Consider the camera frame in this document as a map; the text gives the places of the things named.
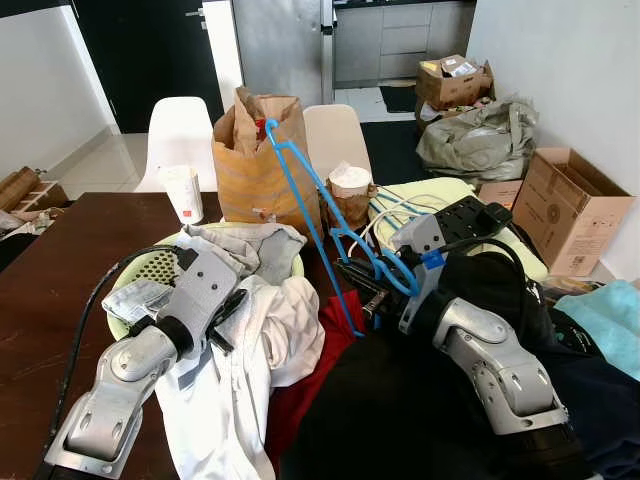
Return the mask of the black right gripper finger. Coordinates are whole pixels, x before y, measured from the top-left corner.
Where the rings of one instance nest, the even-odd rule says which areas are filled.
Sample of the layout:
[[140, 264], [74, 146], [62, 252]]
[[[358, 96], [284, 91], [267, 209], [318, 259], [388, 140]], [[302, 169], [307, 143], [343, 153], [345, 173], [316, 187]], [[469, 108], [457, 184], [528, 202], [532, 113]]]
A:
[[370, 264], [362, 259], [348, 259], [335, 261], [335, 271], [346, 279], [346, 282], [360, 291], [385, 291], [387, 283], [380, 279], [380, 274]]
[[355, 288], [366, 314], [376, 314], [379, 310], [379, 283], [366, 271], [344, 271], [343, 278]]

